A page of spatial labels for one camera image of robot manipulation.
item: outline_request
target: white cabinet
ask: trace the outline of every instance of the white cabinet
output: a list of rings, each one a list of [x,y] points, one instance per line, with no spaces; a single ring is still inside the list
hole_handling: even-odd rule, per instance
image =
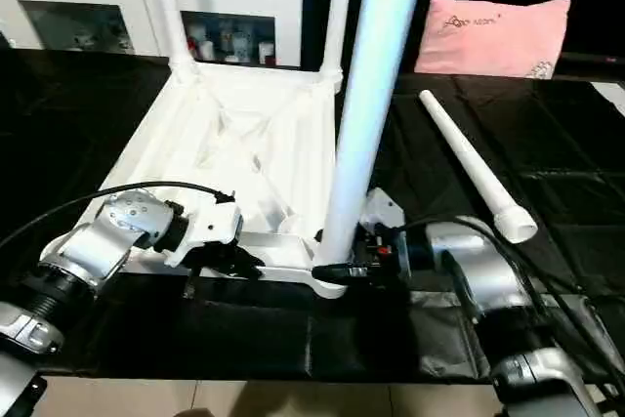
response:
[[[16,48],[159,54],[144,0],[0,0]]]
[[[167,36],[158,0],[146,0],[146,4],[160,51],[167,55]],[[226,34],[251,28],[252,63],[258,62],[259,43],[267,41],[275,45],[278,65],[300,64],[302,0],[178,0],[178,6],[187,35],[191,25],[202,25],[215,44],[217,59],[232,52],[229,47],[222,47],[224,28],[231,29]]]
[[[266,42],[273,44],[278,65],[300,65],[302,0],[178,2],[187,35],[204,28],[216,60],[235,53],[224,40],[237,34],[239,44],[248,46],[250,63],[259,62],[259,43]],[[168,53],[157,0],[0,0],[0,31],[18,48]]]

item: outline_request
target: white pipe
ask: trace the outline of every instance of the white pipe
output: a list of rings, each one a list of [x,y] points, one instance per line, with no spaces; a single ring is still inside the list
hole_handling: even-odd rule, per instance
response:
[[[531,215],[506,191],[432,92],[424,90],[419,98],[494,215],[499,232],[511,243],[522,243],[536,234],[538,226]]]
[[[345,25],[348,18],[349,3],[350,0],[330,0],[325,49],[320,70],[324,75],[336,75],[337,92],[340,91],[343,82],[341,57],[343,56],[343,41],[345,39]]]
[[[176,0],[159,0],[169,43],[169,66],[179,78],[195,74],[197,66],[188,51],[185,27]]]
[[[416,0],[362,0],[316,264],[344,263],[364,206]]]

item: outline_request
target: black table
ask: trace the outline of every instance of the black table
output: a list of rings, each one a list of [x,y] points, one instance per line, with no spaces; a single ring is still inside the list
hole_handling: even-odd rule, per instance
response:
[[[0,233],[97,188],[169,76],[160,60],[2,52]],[[430,88],[541,224],[523,249],[582,286],[625,351],[625,118],[590,84],[400,77],[372,186],[409,218],[490,215],[416,95]],[[83,208],[2,253],[5,279],[38,259]],[[339,301],[302,285],[125,274],[71,333],[49,373],[168,379],[483,382],[471,324],[447,278],[419,271],[416,291],[350,291]]]

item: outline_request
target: glass cabinet door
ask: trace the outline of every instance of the glass cabinet door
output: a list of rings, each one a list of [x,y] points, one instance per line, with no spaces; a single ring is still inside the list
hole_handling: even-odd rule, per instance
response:
[[[116,5],[20,1],[44,49],[135,54]]]
[[[15,48],[158,56],[144,0],[0,0]]]
[[[183,23],[200,61],[276,64],[274,18],[184,11]]]

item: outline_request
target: black cable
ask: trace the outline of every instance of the black cable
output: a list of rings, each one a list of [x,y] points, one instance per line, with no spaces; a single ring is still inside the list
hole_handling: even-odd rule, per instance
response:
[[[434,224],[434,223],[452,223],[452,224],[457,224],[457,225],[461,225],[464,227],[468,227],[470,229],[474,229],[475,231],[479,232],[482,236],[484,236],[486,239],[488,239],[488,241],[490,241],[499,250],[499,252],[506,259],[506,261],[510,263],[511,267],[519,272],[521,282],[523,283],[523,286],[525,287],[527,294],[530,296],[532,301],[535,302],[537,310],[547,315],[551,320],[553,320],[553,317],[549,313],[549,310],[546,308],[546,305],[544,301],[542,300],[542,297],[538,294],[538,292],[536,292],[535,288],[531,284],[531,281],[529,281],[526,273],[523,270],[519,269],[518,264],[511,257],[511,253],[514,254],[514,256],[521,261],[523,266],[527,268],[530,271],[530,273],[532,273],[545,286],[545,289],[547,290],[547,292],[554,298],[554,300],[556,301],[560,309],[564,312],[564,315],[566,316],[566,318],[573,325],[573,327],[578,332],[578,334],[582,337],[582,339],[584,340],[588,348],[595,355],[595,360],[598,360],[602,364],[604,371],[608,374],[610,379],[613,381],[613,385],[617,389],[619,395],[621,397],[625,396],[625,383],[623,382],[623,372],[619,370],[616,366],[614,366],[611,358],[605,353],[602,347],[597,344],[597,341],[595,340],[595,338],[590,334],[590,332],[588,332],[586,327],[582,324],[579,318],[575,315],[571,307],[564,301],[560,293],[554,288],[552,281],[549,278],[550,276],[547,275],[545,272],[543,272],[540,268],[538,268],[538,266],[536,266],[536,264],[527,255],[525,255],[517,246],[513,245],[512,243],[510,243],[508,240],[504,238],[494,235],[492,232],[490,232],[487,229],[484,229],[482,226],[476,223],[470,222],[468,220],[465,220],[463,218],[460,218],[458,216],[427,217],[424,219],[420,219],[420,220],[416,220],[414,222],[408,223],[402,227],[395,228],[393,229],[393,231],[394,232],[407,231],[409,229],[418,228],[418,227],[425,226],[427,224]],[[568,285],[563,280],[560,280],[559,283],[564,284],[567,287],[567,289],[572,289],[573,291],[580,293],[578,289],[575,289],[573,286]],[[587,368],[585,363],[581,366],[583,368]],[[598,387],[600,388],[602,393],[604,394],[607,393],[607,396],[605,396],[606,398],[614,398],[613,393],[611,393],[603,384],[601,384]]]
[[[564,280],[562,280],[561,278],[559,278],[556,275],[553,275],[552,273],[546,272],[546,271],[542,271],[538,266],[536,266],[536,264],[528,257],[525,255],[525,253],[523,253],[517,246],[511,245],[509,246],[509,249],[512,249],[514,251],[516,251],[516,255],[520,258],[523,259],[524,263],[528,266],[531,266],[530,268],[533,269],[534,271],[540,271],[542,275],[544,275],[545,277],[549,278],[551,282],[557,284],[559,287],[561,287],[563,290],[572,293],[572,294],[584,294],[585,296],[587,296],[589,298],[589,302],[592,303],[595,301],[600,301],[602,299],[602,297],[596,297],[596,296],[591,296],[588,295],[586,293],[584,293],[583,289],[581,287],[572,285]],[[559,298],[560,296],[558,294],[554,295],[555,292],[552,292],[552,296],[557,300],[557,297]],[[581,323],[577,325],[577,328],[583,327],[584,330],[586,329]],[[564,341],[562,338],[560,339],[556,339],[557,342],[560,344],[560,346],[566,351],[566,353],[571,356],[571,357],[575,357],[576,356],[576,352],[574,352],[569,346],[568,343],[566,341]],[[598,363],[597,358],[595,356],[587,356],[586,354],[583,354],[586,359],[588,361],[592,361],[594,362],[599,368],[601,368],[601,364]],[[582,372],[584,373],[584,376],[589,376],[592,377],[594,376],[594,372],[593,370],[590,368],[590,366],[584,362],[584,360],[576,360],[577,365],[582,369]],[[622,376],[623,372],[621,370],[619,370],[618,368],[616,368],[616,371]],[[611,391],[610,389],[608,389],[604,383],[601,382],[601,380],[596,377],[593,380],[595,383],[595,386],[597,386],[597,388],[599,388],[599,390],[602,392],[602,394],[605,396],[606,399],[614,399],[614,393],[613,391]]]
[[[193,183],[184,183],[181,181],[149,181],[149,182],[143,182],[143,183],[132,183],[130,185],[115,186],[113,188],[101,189],[96,192],[92,192],[90,194],[81,195],[80,197],[76,197],[75,199],[68,200],[64,204],[53,207],[47,212],[44,212],[38,217],[35,217],[30,222],[27,222],[26,224],[22,225],[18,229],[12,231],[8,236],[5,236],[0,241],[0,249],[5,247],[7,244],[9,244],[11,241],[13,241],[15,238],[20,236],[25,231],[31,229],[32,227],[39,224],[40,222],[43,222],[48,217],[51,217],[52,215],[55,215],[65,209],[68,209],[69,207],[72,207],[81,202],[85,202],[87,200],[92,200],[97,197],[102,197],[104,195],[115,194],[117,192],[121,192],[122,190],[142,189],[142,188],[194,189],[194,190],[199,190],[200,192],[206,192],[206,193],[214,195],[218,204],[225,203],[225,202],[234,202],[234,196],[232,195],[224,194],[223,192],[219,192],[218,190],[207,188],[206,186],[195,185]]]
[[[568,354],[568,356],[572,357],[575,360],[577,366],[579,366],[579,368],[582,370],[583,375],[585,377],[588,377],[588,379],[591,380],[591,382],[595,386],[597,386],[597,388],[599,389],[599,391],[602,392],[604,397],[606,399],[617,399],[617,396],[615,396],[614,393],[607,387],[606,383],[602,381],[604,379],[604,376],[597,376],[591,366],[586,361],[582,359],[575,359],[581,353],[579,351],[575,351],[572,347],[569,346],[568,341],[566,341],[563,337],[564,334],[562,334],[562,331],[559,328],[554,328],[552,334],[554,335],[554,339],[556,340],[556,342],[560,344],[560,347],[562,347],[562,349]],[[585,358],[588,361],[593,361],[597,363],[597,361],[593,357],[585,356]]]

